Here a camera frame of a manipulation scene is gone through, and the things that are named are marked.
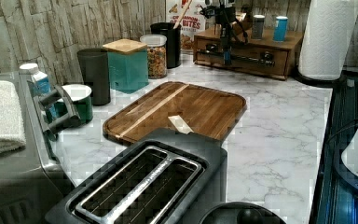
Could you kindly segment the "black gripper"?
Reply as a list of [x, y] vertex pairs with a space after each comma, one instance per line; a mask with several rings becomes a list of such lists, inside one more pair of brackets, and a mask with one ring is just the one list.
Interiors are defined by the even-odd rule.
[[200, 14], [206, 19], [214, 18], [214, 23], [219, 24], [220, 40], [223, 50], [224, 65], [231, 65], [230, 42], [235, 39], [243, 44], [248, 43], [248, 34], [243, 23], [236, 17], [236, 9], [233, 6], [235, 0], [219, 0], [217, 6], [205, 0], [206, 7], [202, 7]]

